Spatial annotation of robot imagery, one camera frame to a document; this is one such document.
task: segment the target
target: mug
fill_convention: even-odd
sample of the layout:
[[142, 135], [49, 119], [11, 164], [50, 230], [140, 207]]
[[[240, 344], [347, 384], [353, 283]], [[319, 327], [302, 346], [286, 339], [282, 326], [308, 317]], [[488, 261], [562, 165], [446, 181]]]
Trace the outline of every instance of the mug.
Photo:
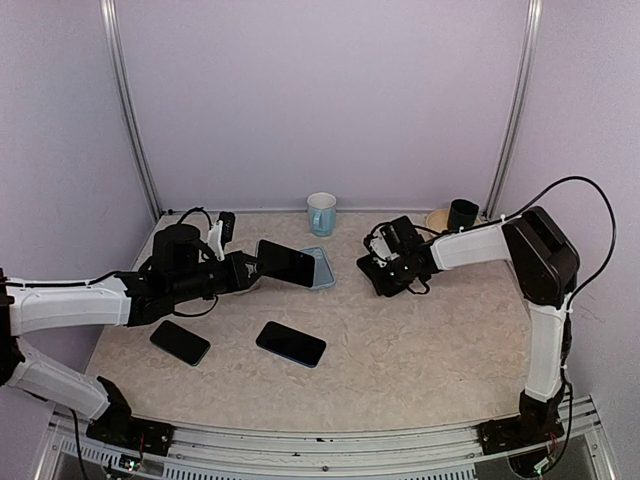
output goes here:
[[451, 202], [447, 228], [453, 232], [460, 230], [460, 227], [469, 228], [476, 223], [480, 207], [469, 200], [458, 198]]
[[307, 198], [309, 226], [318, 237], [328, 237], [336, 226], [336, 197], [330, 193], [314, 193]]

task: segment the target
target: smartphone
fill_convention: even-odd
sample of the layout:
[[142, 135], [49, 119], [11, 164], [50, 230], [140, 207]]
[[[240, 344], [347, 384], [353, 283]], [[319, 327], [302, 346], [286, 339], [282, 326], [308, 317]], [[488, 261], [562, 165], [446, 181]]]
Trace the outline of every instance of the smartphone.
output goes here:
[[305, 367], [318, 365], [327, 343], [319, 338], [269, 322], [256, 339], [259, 347], [281, 357], [298, 362]]
[[165, 320], [151, 334], [151, 343], [174, 357], [195, 367], [209, 351], [211, 344], [189, 330]]
[[260, 240], [256, 256], [265, 266], [265, 276], [307, 288], [313, 287], [316, 259], [312, 255], [268, 240]]

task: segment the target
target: metal frame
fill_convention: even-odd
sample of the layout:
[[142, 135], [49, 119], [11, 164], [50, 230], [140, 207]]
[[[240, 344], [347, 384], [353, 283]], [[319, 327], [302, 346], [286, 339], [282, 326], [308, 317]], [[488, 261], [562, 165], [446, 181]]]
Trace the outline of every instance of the metal frame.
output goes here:
[[144, 196], [147, 201], [149, 211], [151, 212], [151, 216], [155, 221], [158, 221], [162, 216], [162, 208], [156, 186], [153, 183], [151, 170], [147, 163], [144, 149], [142, 148], [138, 122], [136, 121], [133, 109], [131, 92], [129, 91], [129, 83], [127, 81], [127, 71], [124, 63], [124, 54], [122, 52], [122, 42], [120, 41], [120, 31], [118, 29], [116, 3], [115, 0], [101, 0], [101, 6], [102, 19], [104, 21], [107, 43], [109, 45], [109, 53], [111, 54], [111, 63], [116, 76], [122, 113], [124, 114], [127, 133], [129, 134], [129, 140], [133, 150], [136, 170], [138, 171], [138, 176], [142, 183]]
[[[567, 426], [568, 400], [560, 406]], [[168, 457], [145, 455], [137, 473], [156, 479], [305, 480], [373, 477], [375, 480], [475, 478], [478, 462], [504, 457], [483, 456], [477, 422], [388, 432], [287, 433], [201, 427], [177, 427]], [[81, 422], [84, 431], [86, 422]], [[609, 444], [591, 397], [574, 401], [572, 437], [585, 436], [599, 480], [615, 480]], [[136, 452], [104, 445], [81, 433], [85, 462], [107, 465], [120, 454]], [[509, 452], [517, 455], [536, 447]], [[43, 457], [35, 479], [50, 480], [62, 454], [75, 456], [71, 417], [57, 411], [51, 419]]]
[[484, 213], [489, 219], [494, 218], [496, 215], [498, 202], [504, 190], [509, 166], [511, 165], [513, 157], [513, 149], [518, 136], [518, 129], [520, 128], [520, 120], [522, 118], [522, 112], [524, 111], [527, 87], [529, 86], [536, 45], [538, 43], [542, 3], [543, 0], [529, 0], [529, 13], [527, 16], [524, 42], [522, 44], [522, 55], [520, 56], [516, 90], [513, 96], [513, 102], [511, 103], [507, 131], [500, 149], [498, 168], [496, 169], [491, 191], [489, 192], [489, 198], [484, 208]]
[[[127, 80], [127, 73], [124, 62], [120, 31], [118, 29], [118, 17], [116, 12], [116, 0], [100, 0], [102, 5], [102, 16], [105, 31], [111, 53], [112, 66], [116, 75], [120, 102], [125, 117], [125, 123], [134, 153], [136, 169], [144, 189], [144, 195], [154, 220], [158, 220], [163, 213], [160, 197], [153, 182], [151, 169], [147, 162], [140, 131], [135, 117], [131, 92]], [[543, 0], [529, 0], [529, 10], [525, 28], [524, 42], [522, 44], [522, 54], [520, 56], [520, 66], [516, 79], [516, 89], [511, 104], [507, 130], [502, 141], [500, 157], [495, 176], [492, 181], [491, 190], [483, 213], [488, 218], [493, 218], [496, 214], [498, 202], [504, 190], [509, 166], [513, 156], [513, 149], [520, 126], [522, 112], [524, 110], [527, 87], [533, 68], [538, 32], [542, 16]]]

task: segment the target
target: yellow bowl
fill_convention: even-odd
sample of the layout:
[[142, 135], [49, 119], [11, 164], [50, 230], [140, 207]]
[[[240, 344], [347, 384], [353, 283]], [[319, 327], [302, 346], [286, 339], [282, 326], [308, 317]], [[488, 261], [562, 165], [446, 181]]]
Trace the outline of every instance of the yellow bowl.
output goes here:
[[[449, 209], [444, 208], [442, 210], [436, 210], [431, 212], [426, 217], [426, 225], [427, 228], [431, 230], [435, 230], [438, 233], [442, 233], [447, 229], [447, 220], [449, 220]], [[480, 225], [482, 221], [479, 218], [476, 218], [475, 225]]]

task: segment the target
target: black cup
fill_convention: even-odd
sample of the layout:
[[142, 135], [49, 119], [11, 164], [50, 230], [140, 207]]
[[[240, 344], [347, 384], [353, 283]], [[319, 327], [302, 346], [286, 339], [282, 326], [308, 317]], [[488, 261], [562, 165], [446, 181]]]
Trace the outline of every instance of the black cup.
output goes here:
[[469, 228], [476, 223], [480, 207], [469, 200], [458, 198], [451, 202], [449, 209], [449, 218], [447, 220], [447, 228], [454, 232], [460, 230], [460, 227]]

